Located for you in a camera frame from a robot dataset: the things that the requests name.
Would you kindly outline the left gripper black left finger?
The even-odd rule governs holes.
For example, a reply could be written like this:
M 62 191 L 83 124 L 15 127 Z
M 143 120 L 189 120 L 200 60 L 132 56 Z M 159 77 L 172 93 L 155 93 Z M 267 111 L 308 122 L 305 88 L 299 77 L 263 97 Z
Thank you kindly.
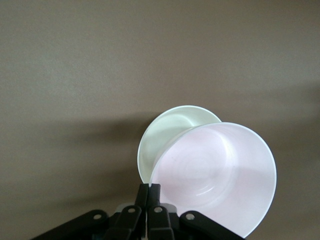
M 35 240 L 134 240 L 142 237 L 149 185 L 139 186 L 134 204 L 109 216 L 100 209 L 91 210 L 36 237 Z

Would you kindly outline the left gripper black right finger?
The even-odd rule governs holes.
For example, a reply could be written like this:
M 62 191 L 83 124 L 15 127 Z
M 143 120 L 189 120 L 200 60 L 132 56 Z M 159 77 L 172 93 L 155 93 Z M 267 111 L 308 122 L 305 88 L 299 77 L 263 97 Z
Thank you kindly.
M 151 184 L 147 199 L 149 240 L 242 240 L 243 237 L 208 218 L 189 210 L 178 216 L 173 205 L 160 203 L 160 184 Z

